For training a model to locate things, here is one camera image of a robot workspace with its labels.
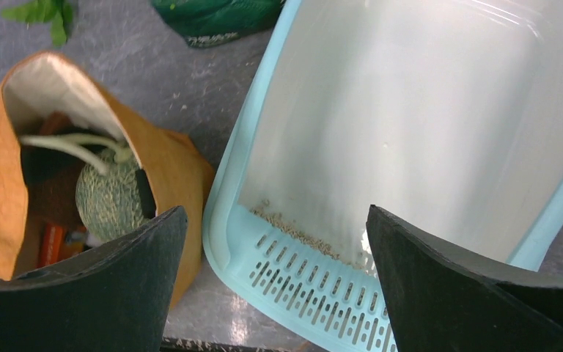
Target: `brown paper bag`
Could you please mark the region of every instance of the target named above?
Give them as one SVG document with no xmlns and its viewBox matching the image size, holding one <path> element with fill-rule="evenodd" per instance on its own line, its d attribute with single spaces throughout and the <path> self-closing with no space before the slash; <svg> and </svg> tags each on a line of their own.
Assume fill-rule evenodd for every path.
<svg viewBox="0 0 563 352">
<path fill-rule="evenodd" d="M 50 51 L 14 66 L 0 86 L 0 279 L 33 269 L 37 260 L 43 223 L 28 214 L 17 136 L 37 132 L 55 111 L 77 127 L 128 141 L 148 176 L 157 215 L 175 205 L 186 209 L 188 233 L 173 306 L 201 267 L 202 212 L 213 168 L 187 136 L 151 125 L 81 68 Z"/>
</svg>

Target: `mint leaf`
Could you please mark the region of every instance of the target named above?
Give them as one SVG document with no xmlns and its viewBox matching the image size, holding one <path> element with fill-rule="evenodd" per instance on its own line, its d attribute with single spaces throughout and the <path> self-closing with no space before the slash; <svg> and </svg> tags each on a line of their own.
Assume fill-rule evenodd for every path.
<svg viewBox="0 0 563 352">
<path fill-rule="evenodd" d="M 1 11 L 1 17 L 6 20 L 22 23 L 46 23 L 52 20 L 55 14 L 57 6 L 53 0 L 33 0 Z"/>
<path fill-rule="evenodd" d="M 53 24 L 51 24 L 51 37 L 53 38 L 53 45 L 55 46 L 62 46 L 67 42 L 64 18 L 61 13 L 57 13 L 55 17 L 53 17 Z"/>
<path fill-rule="evenodd" d="M 64 18 L 64 24 L 67 26 L 72 23 L 74 20 L 74 9 L 72 8 L 72 4 L 65 1 L 64 6 L 62 8 L 62 14 Z"/>
</svg>

